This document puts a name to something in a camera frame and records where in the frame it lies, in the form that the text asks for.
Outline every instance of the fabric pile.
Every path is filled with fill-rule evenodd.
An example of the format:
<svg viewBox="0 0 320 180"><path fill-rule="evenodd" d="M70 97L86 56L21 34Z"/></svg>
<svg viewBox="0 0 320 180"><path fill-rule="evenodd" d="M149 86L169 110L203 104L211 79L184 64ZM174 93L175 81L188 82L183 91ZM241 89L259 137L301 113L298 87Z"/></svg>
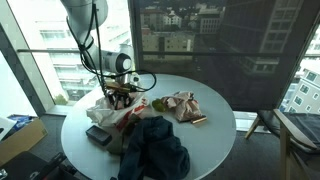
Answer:
<svg viewBox="0 0 320 180"><path fill-rule="evenodd" d="M119 180L183 179L190 170L188 150L173 134L172 123L162 116L137 124L122 160Z"/></svg>

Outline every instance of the crumpled cloth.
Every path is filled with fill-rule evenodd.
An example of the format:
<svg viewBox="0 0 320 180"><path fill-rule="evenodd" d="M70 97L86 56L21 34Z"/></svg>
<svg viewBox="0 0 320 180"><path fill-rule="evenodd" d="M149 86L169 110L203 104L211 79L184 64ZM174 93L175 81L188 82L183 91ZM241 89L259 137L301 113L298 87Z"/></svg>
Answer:
<svg viewBox="0 0 320 180"><path fill-rule="evenodd" d="M193 92L178 91L171 96L164 96L161 101L168 108L175 109L175 117L179 121L187 121L202 116L199 103Z"/></svg>
<svg viewBox="0 0 320 180"><path fill-rule="evenodd" d="M172 123L162 116L141 120L131 135L118 180L178 180L190 170L188 150L173 135Z"/></svg>

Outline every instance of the table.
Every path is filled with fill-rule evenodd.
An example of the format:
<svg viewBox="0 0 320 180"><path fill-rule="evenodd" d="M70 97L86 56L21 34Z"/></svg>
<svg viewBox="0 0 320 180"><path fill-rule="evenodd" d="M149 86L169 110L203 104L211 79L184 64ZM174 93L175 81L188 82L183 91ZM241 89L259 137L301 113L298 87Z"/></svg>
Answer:
<svg viewBox="0 0 320 180"><path fill-rule="evenodd" d="M203 178L224 161L233 146L236 137L234 114L220 94L200 82L173 75L156 76L156 86L146 93L150 101L181 90L192 91L202 113L208 117L207 121L193 125L179 124L173 114L162 114L173 123L174 135L189 151L191 169L186 179ZM143 87L150 87L153 78L142 75L141 82ZM81 173L95 180L117 177L120 163L119 156L97 147L85 134L93 125L86 116L86 109L94 106L101 97L101 89L96 88L80 99L67 115L61 132L62 147L69 161Z"/></svg>

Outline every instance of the building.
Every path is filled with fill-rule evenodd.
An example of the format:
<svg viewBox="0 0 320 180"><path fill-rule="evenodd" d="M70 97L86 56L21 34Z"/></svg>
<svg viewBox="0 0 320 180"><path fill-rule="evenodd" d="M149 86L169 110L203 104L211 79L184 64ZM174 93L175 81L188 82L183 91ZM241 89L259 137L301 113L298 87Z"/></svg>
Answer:
<svg viewBox="0 0 320 180"><path fill-rule="evenodd" d="M299 0L227 1L220 40L231 52L282 53L301 5ZM246 57L234 62L247 75L268 76L279 59Z"/></svg>
<svg viewBox="0 0 320 180"><path fill-rule="evenodd" d="M297 88L285 109L287 112L320 113L320 61L303 61Z"/></svg>
<svg viewBox="0 0 320 180"><path fill-rule="evenodd" d="M202 8L199 10L200 34L217 34L221 24L221 10Z"/></svg>
<svg viewBox="0 0 320 180"><path fill-rule="evenodd" d="M163 30L164 12L158 9L143 9L140 11L141 27L148 26L152 31Z"/></svg>
<svg viewBox="0 0 320 180"><path fill-rule="evenodd" d="M320 27L315 32L315 35L313 36L310 45L308 47L308 50L306 52L306 58L304 60L320 60L319 58L320 54Z"/></svg>
<svg viewBox="0 0 320 180"><path fill-rule="evenodd" d="M167 15L163 16L163 24L164 24L164 26L176 25L180 29L181 28L181 24L182 24L182 18L180 16L176 15L174 13L174 11L172 10L170 12L170 14L167 14Z"/></svg>
<svg viewBox="0 0 320 180"><path fill-rule="evenodd" d="M142 35L144 51L193 52L195 35L188 32L157 32ZM145 61L190 61L192 56L144 55Z"/></svg>
<svg viewBox="0 0 320 180"><path fill-rule="evenodd" d="M24 3L11 1L10 5L13 7L30 48L78 49L65 21L67 13L60 1L29 0ZM24 7L24 10L32 10L35 4L47 8L39 9L38 13L41 15L38 13L20 14L26 13L20 11L20 7ZM114 51L119 48L120 44L131 43L129 23L118 15L121 12L121 9L117 8L109 11L106 22L100 26L103 50ZM91 35L97 43L96 33L93 31ZM78 101L99 86L96 75L83 67L78 53L34 53L33 55L53 98L61 94L71 105L73 101Z"/></svg>

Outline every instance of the cable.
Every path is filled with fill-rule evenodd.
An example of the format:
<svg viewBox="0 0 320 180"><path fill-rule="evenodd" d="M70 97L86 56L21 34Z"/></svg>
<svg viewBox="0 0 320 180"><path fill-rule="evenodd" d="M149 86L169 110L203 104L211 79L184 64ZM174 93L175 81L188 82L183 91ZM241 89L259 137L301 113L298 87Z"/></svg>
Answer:
<svg viewBox="0 0 320 180"><path fill-rule="evenodd" d="M98 38L98 50L99 50L99 69L100 69L100 73L98 73L98 70L95 66L95 63L93 62L93 59L91 57L91 54L88 52L88 49L93 45L93 38L92 38L92 41L91 43L88 45L88 47L86 47L86 42L89 38L89 35L90 35L90 31L92 29L92 25L93 25L93 21L95 20L95 24L96 24L96 32L97 32L97 38ZM121 77L121 76L124 76L126 74L132 74L132 73L137 73L139 74L138 72L141 72L141 73L147 73L147 74L150 74L152 75L153 79L154 79L154 83L151 87L149 88L143 88L143 87L139 87L139 86L135 86L135 85L131 85L132 87L134 87L134 89L132 89L134 92L146 92L146 91L149 91L151 90L152 88L155 87L156 83L157 83L157 77L155 76L154 73L152 72L149 72L149 71L146 71L146 70L135 70L135 71L128 71L128 72L125 72L125 73L121 73L121 74L116 74L116 75L104 75L103 74L103 71L102 71L102 52L101 52L101 42L100 42L100 32L99 32L99 22L98 22L98 16L97 16L97 7L96 7L96 4L93 3L92 4L92 13L91 13L91 19L90 19L90 24L89 24L89 28L88 28L88 33L86 35L86 38L85 38L85 41L83 44L81 44L78 39L76 38L72 28L70 27L70 24L69 24L69 20L68 20L68 17L66 17L66 21L67 21L67 24L68 24L68 27L70 29L70 32L73 36L73 38L75 39L78 47L79 47L79 50L80 50L80 59L81 59L81 64L83 65L83 67L88 70L89 72L95 74L97 76L97 79L99 81L99 84L102 88L102 91L104 93L104 95L106 94L106 89L105 89L105 80L104 78L111 78L111 79L115 79L117 77ZM91 65L92 65L92 68L89 68L87 66L87 63L89 62L86 62L86 61L90 61Z"/></svg>
<svg viewBox="0 0 320 180"><path fill-rule="evenodd" d="M99 50L99 65L100 65L100 75L101 75L101 87L102 87L102 92L105 95L106 90L105 90L105 82L103 78L103 72L102 72L102 54L101 54L101 42L100 42L100 32L99 32L99 23L98 23L98 15L97 15L97 6L96 4L93 4L93 9L94 9L94 15L95 15L95 22L96 22L96 32L97 32L97 38L98 38L98 50Z"/></svg>

